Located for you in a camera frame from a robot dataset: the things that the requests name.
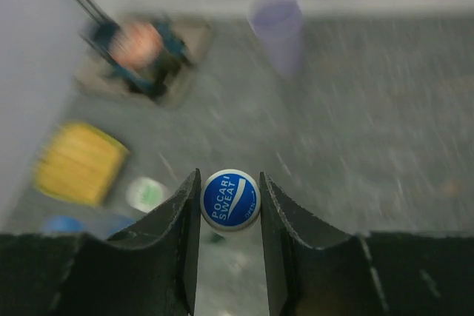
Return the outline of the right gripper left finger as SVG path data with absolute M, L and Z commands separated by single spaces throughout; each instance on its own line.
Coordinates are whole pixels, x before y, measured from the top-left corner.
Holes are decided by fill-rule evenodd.
M 86 232 L 1 236 L 3 315 L 192 315 L 201 175 L 100 240 Z

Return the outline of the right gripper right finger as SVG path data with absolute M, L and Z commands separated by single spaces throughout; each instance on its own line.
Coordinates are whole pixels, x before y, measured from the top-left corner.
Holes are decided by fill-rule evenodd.
M 350 235 L 299 206 L 268 174 L 259 183 L 270 314 L 473 313 L 472 235 Z

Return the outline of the blue white bottle cap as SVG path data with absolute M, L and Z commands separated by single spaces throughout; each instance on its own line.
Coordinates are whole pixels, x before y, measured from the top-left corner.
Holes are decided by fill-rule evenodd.
M 250 229 L 261 211 L 261 194 L 249 174 L 238 169 L 213 173 L 201 189 L 200 209 L 203 219 L 221 236 Z

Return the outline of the green label water bottle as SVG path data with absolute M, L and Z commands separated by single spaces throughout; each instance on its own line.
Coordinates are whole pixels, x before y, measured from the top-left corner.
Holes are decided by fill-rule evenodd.
M 134 209 L 145 214 L 170 198 L 169 189 L 162 183 L 148 177 L 138 177 L 126 191 L 126 201 Z

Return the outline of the blue label water bottle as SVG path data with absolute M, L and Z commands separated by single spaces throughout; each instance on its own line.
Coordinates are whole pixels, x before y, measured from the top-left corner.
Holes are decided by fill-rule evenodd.
M 106 240 L 135 222 L 135 219 L 122 215 L 99 216 L 85 221 L 64 215 L 55 215 L 43 223 L 41 232 L 47 234 L 87 232 L 99 239 Z

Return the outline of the yellow bamboo mat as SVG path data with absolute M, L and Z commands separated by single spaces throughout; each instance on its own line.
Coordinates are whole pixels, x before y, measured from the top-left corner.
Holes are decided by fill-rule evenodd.
M 80 121 L 62 125 L 37 162 L 34 187 L 56 200 L 101 206 L 129 149 Z

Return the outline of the red patterned bowl left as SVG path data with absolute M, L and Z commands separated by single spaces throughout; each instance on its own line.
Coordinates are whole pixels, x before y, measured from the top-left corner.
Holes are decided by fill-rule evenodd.
M 163 49 L 162 37 L 151 23 L 134 21 L 113 36 L 109 52 L 117 64 L 138 70 L 155 60 Z

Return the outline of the metal tray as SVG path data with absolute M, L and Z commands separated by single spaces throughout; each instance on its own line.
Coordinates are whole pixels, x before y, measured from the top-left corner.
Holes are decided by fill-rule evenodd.
M 134 18 L 169 21 L 173 32 L 182 38 L 186 45 L 190 64 L 183 64 L 177 74 L 171 74 L 165 79 L 166 93 L 152 100 L 145 95 L 130 92 L 123 80 L 110 76 L 113 71 L 112 66 L 108 63 L 105 56 L 101 56 L 90 45 L 88 45 L 87 57 L 75 75 L 77 86 L 88 95 L 108 98 L 110 100 L 126 100 L 140 104 L 173 106 L 185 96 L 196 66 L 209 50 L 213 29 L 210 23 L 203 18 L 189 16 L 169 17 L 165 14 L 153 15 L 151 13 L 130 13 L 119 19 L 104 17 L 94 21 L 92 24 L 102 21 L 115 21 L 122 25 Z

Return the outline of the dark blue mug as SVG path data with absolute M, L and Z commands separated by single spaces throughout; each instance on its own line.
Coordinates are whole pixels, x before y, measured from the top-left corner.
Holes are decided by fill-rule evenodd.
M 81 37 L 101 56 L 108 57 L 110 44 L 119 30 L 120 26 L 116 22 L 102 21 L 89 25 Z

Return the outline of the purple plastic cup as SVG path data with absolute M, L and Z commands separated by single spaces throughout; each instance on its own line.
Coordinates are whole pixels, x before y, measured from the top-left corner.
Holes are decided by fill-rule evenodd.
M 297 76 L 304 62 L 304 17 L 297 0 L 255 0 L 248 21 L 273 69 Z

